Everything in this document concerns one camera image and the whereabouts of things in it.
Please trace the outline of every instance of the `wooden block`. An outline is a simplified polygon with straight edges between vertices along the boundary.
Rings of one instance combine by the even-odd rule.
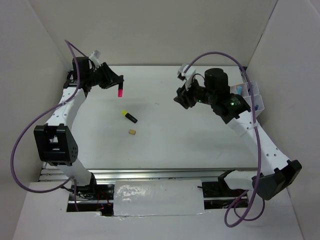
[[[136,134],[136,131],[135,131],[135,130],[130,129],[130,130],[129,130],[129,134],[135,135],[135,134]]]

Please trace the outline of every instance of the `white panel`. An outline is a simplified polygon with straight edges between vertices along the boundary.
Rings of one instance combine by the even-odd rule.
[[[115,216],[167,216],[203,214],[201,180],[116,181]]]
[[[197,67],[204,73],[209,66]],[[242,83],[239,69],[222,67],[229,84]],[[87,169],[245,168],[257,161],[209,105],[184,109],[173,101],[184,83],[178,66],[117,66],[117,89],[92,88],[72,126],[79,159]],[[121,111],[138,119],[134,124]],[[136,130],[135,135],[128,134]]]
[[[56,47],[25,1],[0,1],[0,238],[3,240],[12,239],[26,196],[10,173],[12,147],[32,119],[58,103],[65,75]],[[18,146],[15,170],[20,180],[28,184],[37,179],[41,165],[30,130]]]
[[[207,51],[247,65],[276,0],[30,0],[67,59],[64,39],[112,65],[179,65]],[[210,56],[201,64],[234,65]]]
[[[319,9],[318,0],[279,0],[248,68],[265,103],[263,128],[302,164],[289,192],[306,240],[320,236]]]
[[[31,187],[47,189],[56,184],[37,182]],[[63,189],[46,194],[28,193],[13,239],[303,240],[292,206],[277,202],[272,206],[267,202],[259,220],[230,229],[224,224],[225,209],[189,216],[104,217],[97,212],[66,212],[68,196]],[[260,210],[257,198],[249,217],[255,217]],[[228,220],[232,223],[236,219],[231,211]]]

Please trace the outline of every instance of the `white wall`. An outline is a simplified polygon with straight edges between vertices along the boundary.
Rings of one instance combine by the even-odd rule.
[[[112,65],[179,65],[207,51],[245,66],[277,0],[29,0],[71,60],[67,38]],[[221,56],[203,65],[233,65]]]
[[[66,72],[53,42],[24,0],[0,0],[0,238],[12,239],[26,192],[10,173],[11,150],[23,128],[57,103]],[[26,184],[40,173],[33,130],[15,157]]]
[[[305,240],[320,236],[320,1],[279,0],[248,67],[263,128],[302,171],[289,188]]]

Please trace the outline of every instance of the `blue object in bin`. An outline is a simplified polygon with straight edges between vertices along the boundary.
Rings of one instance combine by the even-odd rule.
[[[236,91],[237,91],[237,93],[238,93],[239,95],[241,95],[242,86],[238,86],[238,87],[236,88]]]

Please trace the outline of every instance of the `purple cable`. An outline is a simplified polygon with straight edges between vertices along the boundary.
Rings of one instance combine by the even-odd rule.
[[[250,79],[249,79],[249,76],[247,75],[247,72],[246,70],[244,69],[244,67],[241,65],[240,62],[238,62],[235,58],[233,58],[232,56],[226,54],[226,53],[223,53],[223,52],[220,52],[220,51],[209,51],[209,52],[206,52],[206,53],[203,53],[201,54],[200,56],[196,57],[190,64],[189,66],[184,70],[184,73],[186,73],[189,68],[195,64],[196,61],[198,61],[200,58],[204,57],[204,56],[207,56],[207,55],[221,55],[221,56],[225,56],[229,59],[231,59],[232,61],[234,61],[238,67],[240,68],[241,72],[243,73],[245,79],[247,80],[248,84],[249,84],[249,88],[252,89],[252,86],[251,86],[251,82],[250,82]],[[252,103],[252,106],[255,106],[255,98],[254,98],[254,95],[253,95],[253,91],[250,91],[250,97],[251,97],[251,103]],[[252,121],[253,121],[253,124],[255,124],[257,122],[256,120],[256,110],[254,107],[252,107]],[[262,210],[260,212],[260,214],[257,216],[257,217],[254,217],[254,218],[251,218],[251,219],[246,219],[246,216],[248,215],[248,213],[250,212],[250,209],[254,203],[254,200],[255,200],[255,197],[256,197],[256,194],[257,194],[257,190],[258,190],[258,186],[259,186],[259,182],[260,182],[260,173],[261,173],[261,142],[260,142],[260,136],[259,136],[259,132],[258,132],[258,128],[255,126],[254,127],[254,132],[255,132],[255,136],[256,136],[256,143],[257,143],[257,148],[258,148],[258,166],[257,166],[257,172],[256,172],[256,179],[255,179],[255,184],[254,184],[254,187],[253,187],[253,191],[252,191],[252,196],[251,196],[251,199],[248,203],[248,207],[246,208],[246,210],[244,211],[243,215],[242,216],[239,216],[237,214],[237,216],[239,217],[239,219],[232,223],[232,224],[229,224],[228,221],[227,221],[227,217],[228,217],[228,213],[230,211],[231,208],[234,208],[236,207],[236,203],[238,201],[241,200],[241,198],[246,195],[248,193],[248,190],[247,191],[244,191],[240,196],[238,196],[227,208],[226,212],[225,212],[225,215],[224,215],[224,223],[227,227],[229,228],[233,228],[235,226],[237,226],[238,224],[240,224],[242,221],[253,221],[253,220],[256,220],[258,219],[259,217],[261,217],[261,215],[263,214],[264,210],[265,210],[265,202],[263,201],[263,206],[262,206]]]
[[[79,65],[78,65],[78,62],[76,60],[76,55],[72,49],[75,48],[78,52],[80,52],[73,44],[71,44],[69,41],[65,40],[66,44],[68,45],[70,51],[71,51],[71,54],[74,58],[74,61],[75,61],[75,66],[76,66],[76,74],[78,76],[78,80],[77,80],[77,83],[76,83],[76,88],[75,88],[75,91],[74,93],[65,101],[65,102],[69,102],[71,99],[74,98],[74,96],[76,95],[77,91],[79,90],[79,87],[80,87],[80,79],[79,79],[79,76],[80,76],[80,71],[79,71]],[[63,182],[62,184],[60,184],[59,186],[56,186],[52,189],[48,189],[48,190],[33,190],[25,185],[22,184],[22,182],[19,181],[17,175],[16,175],[16,171],[15,171],[15,165],[14,165],[14,160],[15,160],[15,153],[16,153],[16,150],[17,150],[17,147],[18,147],[18,144],[19,142],[21,141],[22,137],[25,135],[25,133],[28,131],[28,129],[36,122],[38,121],[40,118],[42,118],[44,115],[50,113],[51,111],[61,107],[64,103],[59,103],[58,105],[56,106],[53,106],[51,107],[50,109],[48,109],[47,111],[41,113],[39,116],[37,116],[34,120],[32,120],[26,127],[25,129],[21,132],[21,134],[19,135],[19,137],[17,138],[17,140],[15,141],[14,143],[14,146],[13,146],[13,149],[12,149],[12,152],[11,152],[11,157],[10,157],[10,169],[11,169],[11,174],[12,174],[12,177],[13,177],[13,180],[16,182],[16,184],[19,185],[19,187],[21,187],[22,189],[28,191],[28,192],[31,192],[31,193],[36,193],[36,194],[43,194],[43,193],[49,193],[49,192],[52,192],[54,190],[57,190],[59,188],[61,188],[62,186],[64,186],[66,183],[68,183],[72,177],[69,177],[65,182]]]
[[[74,195],[74,207],[75,207],[75,210],[77,212],[79,212],[79,208],[78,208],[78,205],[77,205],[77,180],[75,178],[73,179],[73,185],[74,185],[74,192],[73,192],[73,195]]]

